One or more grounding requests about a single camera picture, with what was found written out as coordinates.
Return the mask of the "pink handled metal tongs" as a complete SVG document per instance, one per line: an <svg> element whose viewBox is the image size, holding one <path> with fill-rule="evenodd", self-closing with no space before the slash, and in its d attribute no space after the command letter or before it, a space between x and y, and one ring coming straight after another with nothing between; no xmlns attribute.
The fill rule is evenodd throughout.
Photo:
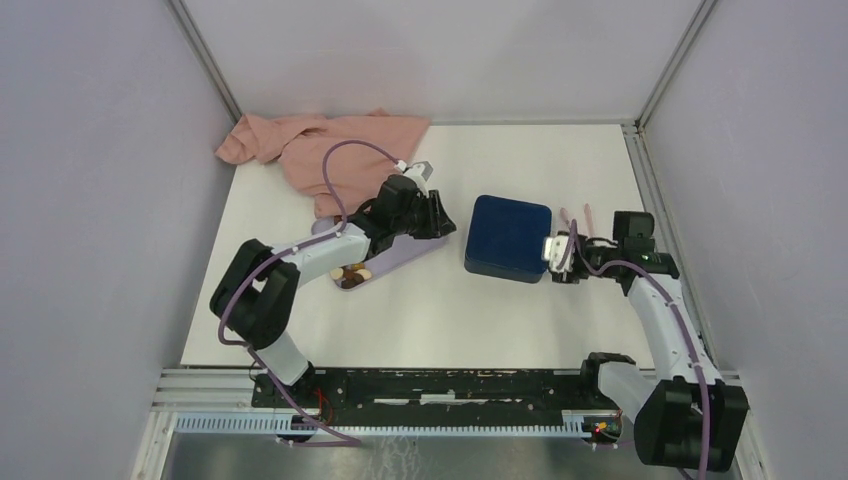
<svg viewBox="0 0 848 480"><path fill-rule="evenodd" d="M576 223L578 227L583 227L581 233L587 238L591 239L595 237L595 225L594 225L594 216L592 212L591 205L589 203L585 203L582 207L582 216L578 217L576 215L572 215L568 209L565 207L561 207L559 209L559 216L562 222L565 224L565 228L569 228L572 223Z"/></svg>

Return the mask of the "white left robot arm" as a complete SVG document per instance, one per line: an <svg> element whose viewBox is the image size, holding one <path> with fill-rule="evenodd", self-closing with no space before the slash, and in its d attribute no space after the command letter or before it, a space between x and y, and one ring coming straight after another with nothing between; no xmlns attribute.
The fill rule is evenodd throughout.
<svg viewBox="0 0 848 480"><path fill-rule="evenodd" d="M298 289L343 266L371 260L398 236L444 238L456 230L436 190L422 190L395 174L377 196L329 230L274 249L257 239L244 242L214 290L210 311L221 330L276 378L275 392L290 407L314 394L312 364L287 332Z"/></svg>

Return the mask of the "dark blue box lid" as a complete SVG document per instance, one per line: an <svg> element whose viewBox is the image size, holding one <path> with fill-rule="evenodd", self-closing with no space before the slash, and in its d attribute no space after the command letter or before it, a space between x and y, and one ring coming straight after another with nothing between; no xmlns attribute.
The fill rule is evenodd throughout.
<svg viewBox="0 0 848 480"><path fill-rule="evenodd" d="M547 206L481 195L473 206L464 268L477 275L535 284L548 271L542 254L551 227Z"/></svg>

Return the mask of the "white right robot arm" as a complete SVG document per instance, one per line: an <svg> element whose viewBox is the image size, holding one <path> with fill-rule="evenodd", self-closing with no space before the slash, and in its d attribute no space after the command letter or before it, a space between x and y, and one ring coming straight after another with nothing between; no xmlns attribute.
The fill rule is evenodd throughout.
<svg viewBox="0 0 848 480"><path fill-rule="evenodd" d="M704 479L732 466L749 402L700 343L679 269L670 254L658 251L654 228L648 212L617 211L611 241L597 242L572 222L545 239L542 258L556 283L615 281L652 355L654 381L627 355L590 354L577 382L580 400L591 408L613 401L633 424L633 443L644 464L693 470Z"/></svg>

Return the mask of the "lilac plastic tray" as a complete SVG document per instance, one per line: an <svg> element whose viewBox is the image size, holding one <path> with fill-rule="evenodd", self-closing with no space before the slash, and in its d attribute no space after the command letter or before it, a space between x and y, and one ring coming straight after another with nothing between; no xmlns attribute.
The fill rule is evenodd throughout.
<svg viewBox="0 0 848 480"><path fill-rule="evenodd" d="M373 281L396 269L402 268L420 257L441 249L447 244L447 242L447 237L419 240L414 239L409 235L401 235L395 238L393 245L388 250L378 256L360 263L343 266L342 268L345 271L343 279L334 281L331 277L330 278L338 289L342 291L352 291L368 283L372 283ZM373 277L370 280L363 281L356 274L356 271L359 269L369 270L373 274Z"/></svg>

